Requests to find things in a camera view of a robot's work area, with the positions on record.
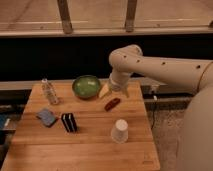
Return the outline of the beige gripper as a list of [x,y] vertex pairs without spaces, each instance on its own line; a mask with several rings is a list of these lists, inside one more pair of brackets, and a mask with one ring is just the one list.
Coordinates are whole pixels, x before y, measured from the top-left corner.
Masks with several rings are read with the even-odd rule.
[[129,92],[127,86],[128,79],[125,77],[109,77],[109,85],[104,84],[103,87],[101,88],[98,97],[103,98],[105,95],[111,92],[110,88],[113,91],[121,91],[123,90],[124,94],[126,95],[127,98],[129,98]]

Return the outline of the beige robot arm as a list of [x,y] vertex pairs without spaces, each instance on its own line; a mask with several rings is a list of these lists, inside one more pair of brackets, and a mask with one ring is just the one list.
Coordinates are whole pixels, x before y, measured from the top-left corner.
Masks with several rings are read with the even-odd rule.
[[112,72],[100,91],[124,91],[132,74],[140,74],[193,95],[183,118],[176,171],[213,171],[213,60],[145,57],[137,45],[109,55]]

